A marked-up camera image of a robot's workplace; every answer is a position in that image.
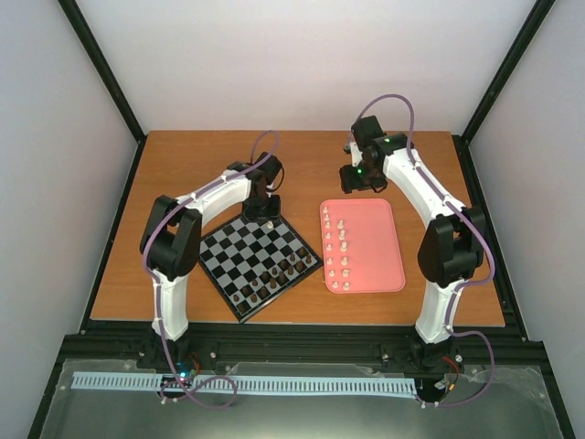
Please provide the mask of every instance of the chessboard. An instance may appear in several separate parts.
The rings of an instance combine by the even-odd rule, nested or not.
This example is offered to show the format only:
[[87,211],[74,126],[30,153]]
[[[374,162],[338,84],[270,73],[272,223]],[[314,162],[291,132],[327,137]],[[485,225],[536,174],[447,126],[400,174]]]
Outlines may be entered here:
[[323,266],[283,217],[241,215],[201,239],[199,261],[240,323]]

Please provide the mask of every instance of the pink silicone mat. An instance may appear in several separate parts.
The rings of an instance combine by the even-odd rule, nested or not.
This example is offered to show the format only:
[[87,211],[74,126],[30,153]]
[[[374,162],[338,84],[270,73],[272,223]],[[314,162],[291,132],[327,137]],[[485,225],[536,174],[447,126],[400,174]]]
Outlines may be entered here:
[[[327,288],[334,293],[348,294],[396,292],[404,287],[392,207],[385,199],[328,199],[320,210]],[[345,231],[343,239],[341,230]]]

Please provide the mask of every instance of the purple cable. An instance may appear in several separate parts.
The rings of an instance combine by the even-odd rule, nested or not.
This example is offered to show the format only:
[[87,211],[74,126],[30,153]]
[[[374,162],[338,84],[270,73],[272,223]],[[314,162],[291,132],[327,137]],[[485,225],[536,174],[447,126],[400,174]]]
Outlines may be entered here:
[[[410,103],[410,101],[407,98],[405,98],[404,96],[402,96],[400,94],[383,94],[381,96],[378,96],[375,100],[373,100],[368,105],[366,105],[364,110],[362,110],[362,112],[357,116],[356,122],[359,119],[361,119],[361,117],[366,113],[367,110],[369,110],[372,107],[372,105],[374,105],[375,103],[380,102],[384,99],[387,99],[387,98],[400,99],[401,101],[406,103],[406,105],[409,107],[410,124],[409,124],[409,135],[408,135],[407,142],[406,142],[406,149],[407,149],[407,154],[409,156],[410,162],[413,165],[416,165],[416,159],[414,158],[414,154],[412,153],[412,133],[414,131],[414,109],[412,108],[412,104]],[[348,143],[351,142],[351,136],[352,136],[352,134],[350,133],[348,138],[347,138]],[[472,401],[477,400],[479,397],[481,397],[484,393],[487,392],[487,390],[492,385],[492,382],[494,380],[494,369],[495,369],[494,350],[492,349],[492,345],[490,344],[490,341],[487,339],[485,334],[483,334],[480,331],[466,331],[466,332],[461,332],[461,333],[455,333],[450,329],[452,320],[454,318],[454,313],[452,310],[455,306],[455,300],[457,299],[457,295],[460,294],[460,291],[463,288],[465,288],[466,286],[483,285],[483,284],[487,284],[487,283],[491,282],[492,279],[494,279],[494,276],[495,276],[494,256],[493,256],[492,251],[490,250],[489,246],[487,245],[487,242],[485,241],[484,237],[479,232],[479,230],[477,228],[475,228],[475,226],[463,215],[463,213],[461,211],[459,211],[450,201],[446,200],[445,194],[443,194],[441,192],[441,190],[434,184],[432,179],[424,172],[424,170],[420,166],[417,167],[417,172],[422,177],[422,179],[427,183],[427,185],[429,185],[429,187],[432,189],[432,191],[435,193],[435,195],[441,199],[441,201],[445,204],[445,206],[447,206],[455,215],[457,215],[459,220],[461,220],[461,222],[463,224],[465,224],[465,226],[467,226],[467,228],[472,232],[474,237],[479,241],[479,243],[482,245],[482,248],[484,249],[485,256],[487,258],[488,265],[490,267],[490,273],[487,275],[487,277],[485,279],[482,279],[479,281],[466,281],[466,282],[463,282],[463,283],[457,285],[455,287],[455,294],[453,294],[450,297],[449,304],[447,304],[447,312],[445,315],[445,322],[444,322],[445,326],[447,327],[447,332],[449,332],[449,334],[451,334],[454,337],[468,337],[468,336],[480,337],[484,341],[485,345],[487,346],[487,351],[488,351],[489,356],[490,356],[490,365],[491,365],[490,376],[489,376],[486,384],[482,387],[482,389],[480,391],[475,393],[474,396],[471,396],[470,398],[467,398],[466,400],[463,400],[463,401],[438,405],[438,407],[458,407],[458,406],[464,405],[468,402],[472,402]],[[419,402],[422,402],[422,400],[419,397],[417,397],[417,400]]]
[[[264,135],[266,135],[266,133],[268,133],[268,132],[262,133],[260,138],[262,138]],[[238,178],[238,177],[241,177],[245,174],[248,174],[250,171],[253,171],[257,167],[262,166],[274,154],[274,152],[278,148],[278,143],[279,143],[280,139],[279,139],[278,133],[273,132],[273,131],[270,131],[270,133],[273,133],[275,136],[274,145],[272,146],[272,150],[266,156],[264,156],[262,158],[262,160],[259,160],[254,165],[247,167],[243,171],[239,171],[236,174],[232,174],[230,176],[227,176],[226,180],[225,180],[226,182],[233,180],[234,178]],[[211,183],[207,184],[206,186],[203,186],[200,189],[198,189],[195,192],[195,197],[196,198],[201,197],[203,194],[205,194],[206,192],[208,192],[212,188],[221,185],[222,183],[224,183],[224,180],[222,178],[218,178],[218,179],[212,181]],[[175,378],[177,384],[185,393],[185,395],[183,395],[183,396],[189,398],[191,401],[195,402],[196,404],[199,404],[200,406],[205,407],[206,409],[216,409],[216,410],[226,409],[236,400],[236,397],[238,396],[238,386],[236,385],[236,383],[234,382],[234,380],[232,378],[213,377],[213,378],[202,381],[199,385],[197,385],[197,387],[195,387],[192,390],[189,390],[185,386],[183,381],[181,381],[178,374],[176,373],[175,364],[174,364],[173,359],[171,357],[171,353],[168,349],[168,344],[166,343],[165,324],[163,323],[163,318],[162,318],[162,291],[161,291],[161,285],[160,285],[161,280],[160,280],[160,277],[157,276],[156,273],[148,267],[148,254],[150,253],[150,250],[153,246],[154,240],[156,239],[158,234],[161,232],[161,230],[166,226],[166,224],[171,220],[171,218],[173,218],[178,213],[179,210],[184,208],[186,205],[188,205],[192,201],[194,201],[194,199],[189,197],[189,198],[185,199],[183,202],[176,205],[173,209],[171,209],[165,215],[165,217],[161,220],[161,222],[154,228],[153,234],[150,236],[150,238],[148,239],[148,241],[144,245],[142,264],[143,264],[143,269],[153,278],[153,280],[156,283],[155,300],[154,300],[154,309],[155,309],[154,318],[158,319],[158,327],[159,327],[159,332],[161,335],[161,340],[163,343],[163,351],[165,352],[166,361],[168,363],[169,369],[171,370],[173,377]],[[201,387],[205,386],[207,383],[209,383],[213,380],[226,380],[227,382],[229,382],[229,384],[232,386],[232,388],[234,390],[234,393],[233,393],[231,400],[229,400],[228,402],[226,402],[225,404],[222,404],[222,405],[211,406],[211,405],[205,404],[204,402],[201,402],[193,395],[193,393],[195,393],[196,391],[201,389]]]
[[[364,107],[364,110],[362,110],[362,112],[357,116],[356,118],[356,122],[359,121],[362,116],[364,114],[366,114],[366,111],[369,110],[370,108],[372,108],[372,106],[377,103],[380,102],[384,99],[387,98],[396,98],[396,99],[400,99],[401,101],[403,101],[404,103],[406,103],[406,106],[409,107],[409,112],[410,112],[410,125],[409,125],[409,136],[406,139],[406,151],[407,154],[409,155],[409,159],[412,162],[412,164],[415,163],[415,159],[414,159],[414,155],[412,155],[412,134],[414,133],[414,108],[412,108],[412,104],[410,103],[410,101],[408,99],[406,99],[404,96],[402,96],[401,94],[395,94],[395,93],[391,93],[391,94],[383,94],[381,96],[378,96],[374,101],[370,102],[368,105],[366,105]],[[351,142],[351,136],[352,134],[349,133],[349,136],[347,137],[347,142]]]
[[260,140],[262,140],[264,138],[264,136],[268,135],[268,134],[274,134],[276,137],[278,137],[278,133],[274,132],[273,130],[268,130],[268,131],[265,131],[264,133],[260,134],[258,136],[258,138],[256,139],[256,142],[254,142],[254,146],[252,147],[252,150],[250,152],[250,163],[254,163],[254,153],[256,153],[256,148],[258,147]]
[[[217,376],[217,377],[211,377],[211,378],[207,378],[206,380],[201,381],[196,387],[194,387],[193,389],[191,389],[191,393],[195,393],[196,391],[200,391],[206,384],[210,383],[211,381],[217,381],[217,380],[225,380],[227,382],[230,382],[230,384],[232,382],[234,382],[230,377],[221,377],[221,376]],[[161,387],[161,398],[166,398],[164,396],[164,392],[166,389],[168,389],[169,387],[171,387],[173,384],[175,384],[174,381],[168,381],[166,384],[163,385],[163,387]],[[187,395],[184,393],[183,395],[179,396],[178,398],[176,398],[176,401],[182,401],[183,399],[188,398]]]

